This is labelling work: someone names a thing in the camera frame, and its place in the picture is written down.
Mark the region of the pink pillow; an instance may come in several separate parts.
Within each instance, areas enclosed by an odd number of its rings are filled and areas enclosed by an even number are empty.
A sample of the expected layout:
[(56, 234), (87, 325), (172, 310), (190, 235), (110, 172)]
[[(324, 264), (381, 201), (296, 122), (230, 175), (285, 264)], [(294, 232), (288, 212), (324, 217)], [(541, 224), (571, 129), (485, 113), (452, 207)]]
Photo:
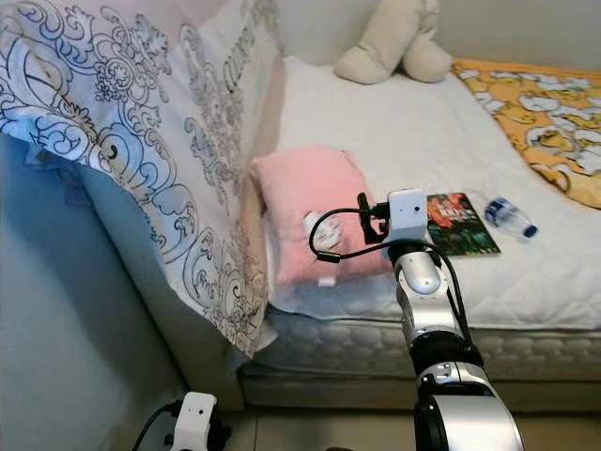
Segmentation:
[(361, 169), (346, 151), (327, 146), (280, 150), (254, 159), (252, 171), (273, 225), (278, 287), (329, 288), (391, 269), (379, 252), (330, 263), (319, 261), (310, 249), (313, 231), (318, 252), (349, 254), (366, 246), (355, 214), (335, 214), (316, 224), (327, 211), (355, 208), (358, 194), (369, 193)]

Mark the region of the clear water bottle blue cap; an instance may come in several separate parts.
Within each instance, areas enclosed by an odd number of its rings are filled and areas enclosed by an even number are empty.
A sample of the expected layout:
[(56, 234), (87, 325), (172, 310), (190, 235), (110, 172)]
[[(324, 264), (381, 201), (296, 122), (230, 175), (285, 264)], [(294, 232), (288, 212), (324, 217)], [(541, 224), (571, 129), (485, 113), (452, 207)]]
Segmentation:
[(485, 201), (484, 218), (489, 226), (515, 238), (532, 238), (540, 232), (540, 228), (510, 199), (492, 193), (481, 193), (481, 197)]

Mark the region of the dark book red cover art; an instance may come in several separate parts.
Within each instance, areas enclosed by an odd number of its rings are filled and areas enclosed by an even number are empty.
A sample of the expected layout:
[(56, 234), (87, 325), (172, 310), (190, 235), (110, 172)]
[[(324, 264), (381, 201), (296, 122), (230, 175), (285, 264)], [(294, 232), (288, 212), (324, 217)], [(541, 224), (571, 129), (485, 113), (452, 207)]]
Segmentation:
[(501, 253), (467, 194), (429, 194), (426, 215), (426, 232), (447, 257), (484, 257)]

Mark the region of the bed mattress with white sheet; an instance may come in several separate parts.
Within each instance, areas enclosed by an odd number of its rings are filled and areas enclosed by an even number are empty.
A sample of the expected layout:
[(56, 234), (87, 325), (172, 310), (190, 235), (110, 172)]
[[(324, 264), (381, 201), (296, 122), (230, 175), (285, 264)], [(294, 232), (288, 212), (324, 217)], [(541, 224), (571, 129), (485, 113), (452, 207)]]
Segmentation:
[[(395, 76), (356, 85), (328, 66), (288, 60), (279, 146), (303, 145), (351, 154), (374, 197), (416, 188), (465, 193), (477, 210), (497, 196), (514, 202), (535, 237), (492, 229), (497, 254), (454, 261), (485, 372), (495, 381), (601, 382), (601, 210), (538, 177), (463, 83)], [(276, 288), (276, 339), (241, 377), (411, 380), (400, 321), (387, 273)]]

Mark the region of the grey bed base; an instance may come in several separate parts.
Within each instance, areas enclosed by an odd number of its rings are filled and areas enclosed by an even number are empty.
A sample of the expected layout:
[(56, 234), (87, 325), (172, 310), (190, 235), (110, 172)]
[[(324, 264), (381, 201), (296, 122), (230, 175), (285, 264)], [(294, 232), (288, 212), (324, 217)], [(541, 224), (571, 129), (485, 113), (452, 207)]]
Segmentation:
[[(238, 375), (245, 403), (254, 407), (411, 410), (417, 382), (374, 375), (289, 372), (246, 365)], [(514, 413), (601, 413), (601, 382), (492, 380)]]

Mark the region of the white bed headboard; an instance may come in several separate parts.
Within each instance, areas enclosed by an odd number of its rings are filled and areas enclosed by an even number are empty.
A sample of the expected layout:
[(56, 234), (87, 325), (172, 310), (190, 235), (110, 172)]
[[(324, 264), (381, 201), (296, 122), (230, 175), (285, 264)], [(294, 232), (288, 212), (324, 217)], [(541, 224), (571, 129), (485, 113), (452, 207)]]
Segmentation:
[(79, 176), (186, 385), (216, 396), (222, 412), (244, 410), (237, 375), (227, 372), (231, 344), (169, 287), (150, 224), (136, 199), (99, 169), (83, 167)]

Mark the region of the beige plush pillow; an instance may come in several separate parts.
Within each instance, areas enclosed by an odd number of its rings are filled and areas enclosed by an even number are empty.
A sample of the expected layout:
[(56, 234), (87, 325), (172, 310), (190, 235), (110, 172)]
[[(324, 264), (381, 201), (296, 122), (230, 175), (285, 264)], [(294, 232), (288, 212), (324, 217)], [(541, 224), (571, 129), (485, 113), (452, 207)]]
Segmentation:
[(435, 42), (439, 0), (379, 0), (363, 36), (333, 72), (357, 85), (379, 85), (403, 70), (418, 82), (441, 82), (454, 58)]

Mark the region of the yellow egg print blanket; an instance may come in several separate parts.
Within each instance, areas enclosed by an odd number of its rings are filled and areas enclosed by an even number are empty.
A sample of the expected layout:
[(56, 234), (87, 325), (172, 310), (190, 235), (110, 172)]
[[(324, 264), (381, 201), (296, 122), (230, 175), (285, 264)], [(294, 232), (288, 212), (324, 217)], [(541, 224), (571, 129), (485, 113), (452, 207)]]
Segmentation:
[(533, 172), (601, 210), (601, 70), (457, 59), (452, 72)]

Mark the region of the white cloth black ornament print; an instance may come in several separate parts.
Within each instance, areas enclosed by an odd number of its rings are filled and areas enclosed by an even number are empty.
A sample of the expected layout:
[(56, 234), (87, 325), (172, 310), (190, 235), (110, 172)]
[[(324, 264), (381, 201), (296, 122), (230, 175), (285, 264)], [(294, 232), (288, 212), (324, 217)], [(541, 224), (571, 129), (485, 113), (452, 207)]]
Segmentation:
[(261, 194), (285, 69), (278, 0), (4, 0), (4, 134), (137, 203), (181, 303), (241, 355), (275, 337)]

